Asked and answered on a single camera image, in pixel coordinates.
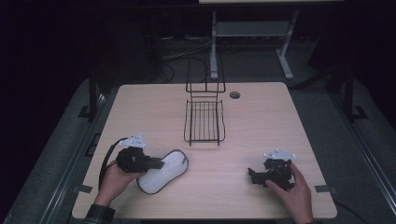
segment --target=metal stand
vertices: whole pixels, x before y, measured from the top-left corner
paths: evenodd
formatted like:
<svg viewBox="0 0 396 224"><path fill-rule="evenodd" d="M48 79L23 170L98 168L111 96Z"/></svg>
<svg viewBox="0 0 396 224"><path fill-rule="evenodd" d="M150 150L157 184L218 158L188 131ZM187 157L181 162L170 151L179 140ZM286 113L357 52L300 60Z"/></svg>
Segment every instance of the metal stand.
<svg viewBox="0 0 396 224"><path fill-rule="evenodd" d="M288 61L285 58L288 50L298 10L294 10L289 21L216 21L216 11L212 20L212 50L210 51L210 77L217 80L218 67L216 58L216 37L218 36L284 36L285 41L276 50L286 79L293 79Z"/></svg>

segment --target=dark background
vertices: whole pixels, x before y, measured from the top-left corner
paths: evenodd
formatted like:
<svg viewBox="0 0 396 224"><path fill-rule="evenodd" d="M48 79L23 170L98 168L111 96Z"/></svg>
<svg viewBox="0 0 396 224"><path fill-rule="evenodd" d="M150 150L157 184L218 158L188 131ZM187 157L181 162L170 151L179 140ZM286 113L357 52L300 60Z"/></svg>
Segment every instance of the dark background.
<svg viewBox="0 0 396 224"><path fill-rule="evenodd" d="M103 7L99 2L0 0L1 221L83 80L95 73L102 91L125 82L149 82L161 68L159 37L210 35L207 8L166 8L164 1L165 7L150 8L156 1ZM117 4L142 9L106 10ZM358 1L318 8L302 8L293 34L294 39L322 35L310 64L319 71L334 63L349 65L396 127L395 8ZM222 13L235 18L238 10ZM251 19L239 15L238 20ZM120 75L125 66L140 76Z"/></svg>

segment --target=round hole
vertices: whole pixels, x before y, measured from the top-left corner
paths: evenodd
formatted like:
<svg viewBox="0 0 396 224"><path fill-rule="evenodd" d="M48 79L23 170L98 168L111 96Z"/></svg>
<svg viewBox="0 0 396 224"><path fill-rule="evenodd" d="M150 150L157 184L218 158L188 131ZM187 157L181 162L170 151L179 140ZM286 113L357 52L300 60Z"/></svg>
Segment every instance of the round hole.
<svg viewBox="0 0 396 224"><path fill-rule="evenodd" d="M239 97L241 97L241 93L239 93L237 91L232 91L232 92L230 92L230 97L233 99L239 99Z"/></svg>

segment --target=white shoe insole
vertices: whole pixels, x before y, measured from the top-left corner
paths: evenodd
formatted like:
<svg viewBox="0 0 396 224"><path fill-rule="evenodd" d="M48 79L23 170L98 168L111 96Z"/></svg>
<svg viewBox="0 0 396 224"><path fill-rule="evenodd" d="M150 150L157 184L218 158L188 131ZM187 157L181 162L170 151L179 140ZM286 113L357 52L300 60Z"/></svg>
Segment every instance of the white shoe insole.
<svg viewBox="0 0 396 224"><path fill-rule="evenodd" d="M189 160L179 149L172 150L163 157L163 168L149 169L148 172L137 178L137 186L147 194L158 193L165 185L176 177L183 175L189 167Z"/></svg>

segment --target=black tape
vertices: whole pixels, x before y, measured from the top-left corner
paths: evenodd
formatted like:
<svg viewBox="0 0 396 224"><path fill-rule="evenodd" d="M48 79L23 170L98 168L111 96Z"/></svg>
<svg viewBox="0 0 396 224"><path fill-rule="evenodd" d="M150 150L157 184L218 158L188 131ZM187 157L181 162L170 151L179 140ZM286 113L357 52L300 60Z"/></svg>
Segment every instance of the black tape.
<svg viewBox="0 0 396 224"><path fill-rule="evenodd" d="M85 186L85 185L81 185L81 186L75 186L75 188L73 189L74 192L84 192L84 193L91 193L92 191L92 187L90 186Z"/></svg>
<svg viewBox="0 0 396 224"><path fill-rule="evenodd" d="M330 192L330 194L337 193L337 190L335 188L330 188L327 185L315 186L315 190L317 191L317 193L322 193L322 192Z"/></svg>

